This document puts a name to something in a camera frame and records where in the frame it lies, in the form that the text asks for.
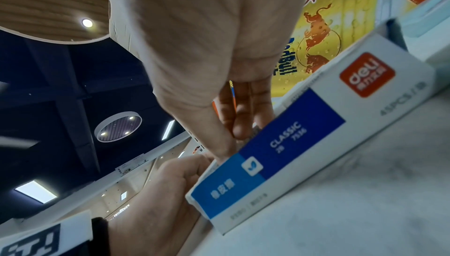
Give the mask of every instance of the deli eraser box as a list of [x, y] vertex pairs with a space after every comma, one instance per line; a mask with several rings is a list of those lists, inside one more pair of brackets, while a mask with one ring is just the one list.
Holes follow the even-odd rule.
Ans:
[[396, 21], [383, 23], [286, 93], [276, 119], [186, 199], [224, 234], [424, 102], [435, 80]]

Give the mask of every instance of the blue label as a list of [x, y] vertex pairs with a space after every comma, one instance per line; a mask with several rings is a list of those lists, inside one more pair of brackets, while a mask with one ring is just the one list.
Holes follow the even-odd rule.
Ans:
[[308, 89], [239, 153], [203, 180], [192, 197], [213, 218], [344, 123]]

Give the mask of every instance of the red logo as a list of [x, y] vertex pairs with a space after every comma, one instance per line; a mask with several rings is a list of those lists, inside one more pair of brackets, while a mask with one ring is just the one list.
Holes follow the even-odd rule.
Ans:
[[386, 63], [370, 53], [363, 53], [339, 77], [358, 95], [367, 98], [394, 76], [395, 70]]

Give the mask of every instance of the marble countertop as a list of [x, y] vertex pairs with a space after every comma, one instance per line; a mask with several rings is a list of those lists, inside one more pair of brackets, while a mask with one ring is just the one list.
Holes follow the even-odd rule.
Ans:
[[221, 236], [182, 255], [450, 255], [450, 89]]

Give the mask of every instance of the wood grain panel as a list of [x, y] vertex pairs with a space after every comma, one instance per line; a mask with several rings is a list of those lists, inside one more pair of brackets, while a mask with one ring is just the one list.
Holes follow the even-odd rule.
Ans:
[[[34, 37], [86, 41], [108, 34], [108, 0], [0, 0], [0, 26]], [[81, 24], [94, 22], [92, 28]]]

